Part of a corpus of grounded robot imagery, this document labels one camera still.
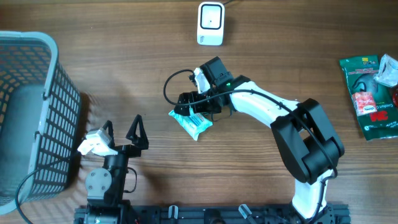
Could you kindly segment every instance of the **wood grain surface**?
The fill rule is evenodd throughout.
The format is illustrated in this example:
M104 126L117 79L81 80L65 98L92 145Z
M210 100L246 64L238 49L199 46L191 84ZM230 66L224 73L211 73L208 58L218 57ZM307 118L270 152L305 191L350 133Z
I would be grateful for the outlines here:
M150 149L131 159L133 205L263 205L289 203L294 178L282 163L270 129L245 114L216 122L194 141L168 115L164 81L220 56L286 99L318 100L346 153L327 199L346 203L352 223L397 223L397 140L366 142L357 124L338 60L384 54L398 58L398 1L237 1L226 7L224 44L196 42L198 2L34 4L0 6L0 29L42 31L58 44L60 61L84 94L82 129L114 124L116 144L136 114L144 118ZM167 93L193 91L188 74ZM222 118L228 114L216 115ZM71 223L86 204L87 173L103 159L81 159L72 186L50 200L26 203L34 223ZM134 186L128 175L126 189ZM22 223L19 214L0 223Z

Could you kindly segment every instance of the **plastic basket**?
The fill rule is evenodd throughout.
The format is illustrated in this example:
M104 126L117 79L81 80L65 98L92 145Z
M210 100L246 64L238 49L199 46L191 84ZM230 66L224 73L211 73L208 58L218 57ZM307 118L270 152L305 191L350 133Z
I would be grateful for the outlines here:
M76 86L58 61L55 41L40 32L0 32L0 215L33 170L72 153L81 108ZM19 200L56 196L70 162L41 170Z

